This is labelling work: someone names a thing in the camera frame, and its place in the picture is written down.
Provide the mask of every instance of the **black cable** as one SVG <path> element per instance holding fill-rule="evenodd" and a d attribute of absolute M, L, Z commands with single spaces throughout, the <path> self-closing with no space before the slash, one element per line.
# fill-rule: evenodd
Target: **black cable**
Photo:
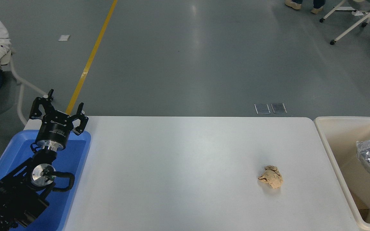
<path fill-rule="evenodd" d="M 74 186 L 74 182 L 75 182 L 75 175 L 72 174 L 72 173 L 68 173 L 68 172 L 57 172 L 57 171 L 51 171 L 51 172 L 48 172 L 47 175 L 54 175 L 56 177 L 61 177 L 61 178 L 69 178 L 69 181 L 68 181 L 68 186 L 66 186 L 65 188 L 53 188 L 52 191 L 53 192 L 66 192 L 66 191 L 69 191 L 72 189 L 72 187 Z"/>
<path fill-rule="evenodd" d="M 32 152 L 34 153 L 34 154 L 36 154 L 37 153 L 37 148 L 39 148 L 39 146 L 36 146 L 35 148 L 34 148 L 34 146 L 33 145 L 37 145 L 37 143 L 31 143 L 31 145 L 30 145 L 30 148 L 31 148 L 31 150 L 32 150 Z"/>

